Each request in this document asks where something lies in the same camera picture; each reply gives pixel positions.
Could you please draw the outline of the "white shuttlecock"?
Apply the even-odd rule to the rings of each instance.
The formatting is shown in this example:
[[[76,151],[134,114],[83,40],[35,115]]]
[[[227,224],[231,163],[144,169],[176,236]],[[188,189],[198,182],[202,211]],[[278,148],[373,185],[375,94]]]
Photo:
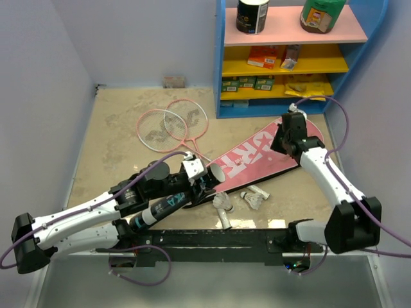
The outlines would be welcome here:
[[[249,193],[245,191],[240,193],[240,197],[248,203],[253,210],[259,210],[261,203],[264,200],[260,193]]]
[[[212,203],[216,209],[223,209],[227,212],[232,212],[234,210],[234,207],[229,199],[229,195],[226,192],[219,192],[215,194]]]

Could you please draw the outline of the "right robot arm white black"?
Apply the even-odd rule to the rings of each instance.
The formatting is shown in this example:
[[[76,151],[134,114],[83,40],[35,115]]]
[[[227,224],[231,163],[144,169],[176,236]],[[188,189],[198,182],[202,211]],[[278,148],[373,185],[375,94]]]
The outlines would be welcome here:
[[[375,197],[357,189],[330,159],[324,143],[309,136],[300,112],[285,113],[277,125],[271,150],[290,156],[314,179],[332,207],[327,222],[312,219],[291,222],[286,245],[301,252],[309,243],[327,246],[341,254],[376,246],[380,241],[382,206]]]

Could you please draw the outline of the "black shuttlecock tube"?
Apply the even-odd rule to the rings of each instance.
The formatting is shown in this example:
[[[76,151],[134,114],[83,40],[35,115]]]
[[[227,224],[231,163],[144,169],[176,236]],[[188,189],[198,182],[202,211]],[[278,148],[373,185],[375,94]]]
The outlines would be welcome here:
[[[212,163],[208,165],[207,174],[209,173],[216,177],[216,179],[218,180],[218,185],[225,182],[225,173],[218,164]],[[143,230],[148,230],[151,226],[157,224],[167,216],[182,208],[175,206],[175,195],[179,193],[172,194],[171,196],[162,198],[159,201],[154,202],[147,209],[144,209],[142,212],[132,217],[129,221],[131,230],[135,233]]]

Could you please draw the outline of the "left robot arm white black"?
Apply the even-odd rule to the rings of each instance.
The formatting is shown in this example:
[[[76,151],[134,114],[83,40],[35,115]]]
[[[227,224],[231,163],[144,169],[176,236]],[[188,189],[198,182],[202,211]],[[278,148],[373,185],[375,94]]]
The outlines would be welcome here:
[[[190,203],[196,205],[224,183],[218,164],[205,166],[196,158],[184,161],[178,173],[165,162],[148,167],[109,191],[72,209],[34,218],[16,217],[12,249],[18,273],[27,274],[48,265],[52,257],[88,249],[125,252],[133,237]]]

